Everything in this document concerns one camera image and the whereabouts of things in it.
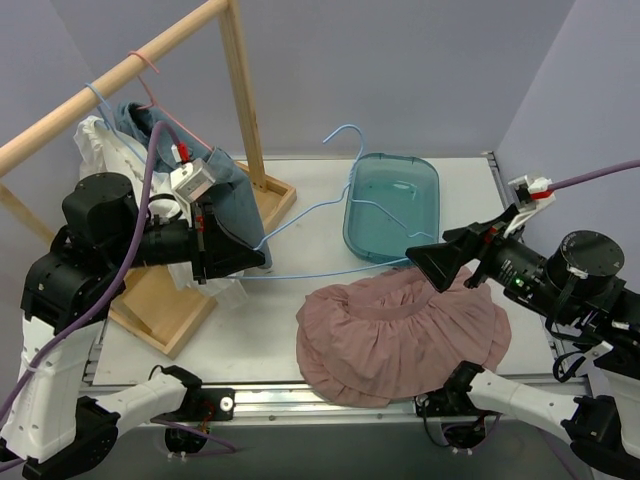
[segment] white tabletop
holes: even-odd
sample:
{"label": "white tabletop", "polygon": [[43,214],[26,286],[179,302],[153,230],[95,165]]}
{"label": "white tabletop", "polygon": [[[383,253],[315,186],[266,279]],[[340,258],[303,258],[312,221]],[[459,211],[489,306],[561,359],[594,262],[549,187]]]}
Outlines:
{"label": "white tabletop", "polygon": [[[503,211],[485,158],[429,159],[440,176],[440,233],[485,221]],[[298,200],[286,219],[310,205],[337,198],[351,162],[276,160],[267,173],[294,185]],[[315,210],[270,240],[274,275],[347,270],[364,266],[342,239],[344,202]],[[295,314],[306,294],[333,283],[351,283],[380,270],[303,280],[244,281],[249,301],[234,310],[217,307],[176,358],[205,382],[299,382]],[[510,302],[497,284],[493,300],[509,315],[512,341],[498,367],[503,375],[549,374],[553,357],[540,317]],[[109,322],[94,383],[135,384],[156,364],[172,363],[160,352]]]}

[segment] pink hanger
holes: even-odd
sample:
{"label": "pink hanger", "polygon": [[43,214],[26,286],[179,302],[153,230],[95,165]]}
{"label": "pink hanger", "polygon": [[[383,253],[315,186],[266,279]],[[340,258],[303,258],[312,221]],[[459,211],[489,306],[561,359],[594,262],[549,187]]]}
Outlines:
{"label": "pink hanger", "polygon": [[[156,72],[157,74],[160,74],[160,70],[158,70],[158,67],[156,67],[148,58],[146,58],[140,52],[136,52],[135,50],[131,50],[128,54],[129,55],[135,55],[136,57],[141,59],[143,62],[145,62],[147,65],[149,65],[149,67],[151,67],[151,69],[154,72]],[[151,102],[149,105],[144,105],[142,107],[138,107],[138,110],[147,110],[147,109],[149,109],[151,107],[156,107],[158,110],[160,110],[162,113],[164,113],[171,121],[173,121],[176,125],[178,125],[185,132],[187,132],[194,140],[196,140],[198,143],[200,143],[203,147],[211,150],[212,152],[215,152],[215,147],[212,147],[212,146],[206,144],[204,142],[204,140],[200,139],[195,133],[193,133],[191,130],[189,130],[187,127],[185,127],[179,120],[177,120],[173,115],[171,115],[167,110],[165,110],[162,105],[160,105],[158,103],[158,100],[156,99],[156,96],[151,91],[151,88],[149,88],[149,85],[146,84],[146,82],[142,79],[142,77],[140,75],[138,75],[138,80],[142,84],[142,88],[144,88],[144,91],[147,92],[147,95],[149,96],[149,101]]]}

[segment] pink skirt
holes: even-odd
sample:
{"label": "pink skirt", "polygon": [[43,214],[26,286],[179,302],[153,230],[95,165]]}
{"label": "pink skirt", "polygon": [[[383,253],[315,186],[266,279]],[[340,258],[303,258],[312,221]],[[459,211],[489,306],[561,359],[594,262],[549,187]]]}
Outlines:
{"label": "pink skirt", "polygon": [[441,388],[462,360],[494,370],[509,319],[488,285],[464,287],[470,275],[444,293],[417,268],[316,290],[296,315],[302,376],[336,404],[383,407]]}

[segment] teal plastic basin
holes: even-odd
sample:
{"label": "teal plastic basin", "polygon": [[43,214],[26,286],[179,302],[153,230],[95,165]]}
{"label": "teal plastic basin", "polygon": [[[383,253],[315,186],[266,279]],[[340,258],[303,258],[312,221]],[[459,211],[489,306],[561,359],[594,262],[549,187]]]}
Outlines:
{"label": "teal plastic basin", "polygon": [[[384,153],[365,155],[356,163],[349,188],[342,233],[359,258],[383,263],[405,257],[409,247],[436,243],[440,226],[440,181],[428,162]],[[407,226],[370,204],[376,202]],[[424,232],[409,238],[407,233]]]}

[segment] wire hanger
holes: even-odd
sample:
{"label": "wire hanger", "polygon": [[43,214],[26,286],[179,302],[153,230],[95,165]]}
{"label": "wire hanger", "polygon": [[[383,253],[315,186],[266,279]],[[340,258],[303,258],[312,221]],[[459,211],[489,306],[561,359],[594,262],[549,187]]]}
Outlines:
{"label": "wire hanger", "polygon": [[[109,110],[109,112],[111,112],[113,114],[113,110],[111,109],[111,105],[109,105],[109,103],[104,99],[104,97],[102,96],[100,91],[96,87],[94,87],[92,83],[86,82],[84,84],[84,86],[87,87],[89,90],[91,90],[93,92],[93,94],[96,97],[98,97],[98,100],[100,100],[101,104],[106,106],[107,109]],[[102,117],[102,121],[104,122],[105,126],[107,127],[107,130],[115,131],[115,129],[111,126],[111,122],[109,122],[109,119],[107,118],[107,115],[104,113],[104,110],[102,109],[102,105],[96,106],[96,110],[98,110],[98,113]]]}
{"label": "wire hanger", "polygon": [[[160,70],[158,69],[158,67],[156,67],[151,60],[149,60],[147,57],[142,55],[140,52],[138,52],[136,50],[131,50],[128,53],[128,55],[135,55],[140,60],[145,62],[155,73],[160,75]],[[158,110],[160,110],[162,113],[164,113],[167,116],[167,118],[169,118],[169,120],[171,120],[173,123],[178,125],[182,130],[184,130],[189,136],[191,136],[200,145],[205,147],[207,150],[210,150],[211,152],[215,152],[216,147],[208,145],[204,140],[202,140],[195,133],[193,133],[191,130],[189,130],[185,125],[183,125],[182,122],[180,122],[177,118],[175,118],[173,115],[171,115],[171,113],[169,113],[162,105],[160,105],[160,103],[158,102],[156,96],[151,91],[151,88],[142,79],[142,77],[140,75],[137,75],[137,77],[138,77],[138,80],[140,81],[140,83],[142,84],[142,88],[144,88],[144,91],[147,92],[147,95],[149,97],[149,101],[151,102],[148,105],[143,105],[141,107],[138,107],[138,110],[148,110],[151,107],[156,107]]]}
{"label": "wire hanger", "polygon": [[335,137],[337,134],[339,134],[343,130],[346,130],[347,128],[350,128],[358,132],[358,138],[360,139],[360,150],[358,150],[358,155],[356,155],[356,159],[353,162],[353,166],[351,167],[351,170],[349,170],[349,178],[346,185],[346,186],[349,186],[351,185],[351,181],[353,180],[353,171],[355,170],[356,163],[358,163],[358,160],[360,160],[360,157],[362,157],[362,154],[364,153],[364,133],[362,133],[362,130],[360,130],[360,127],[358,127],[357,125],[354,125],[353,123],[346,123],[336,128],[332,133],[330,133],[329,136],[327,136],[327,138],[325,138],[322,141],[322,144],[325,145],[327,142],[330,142],[333,139],[333,137]]}

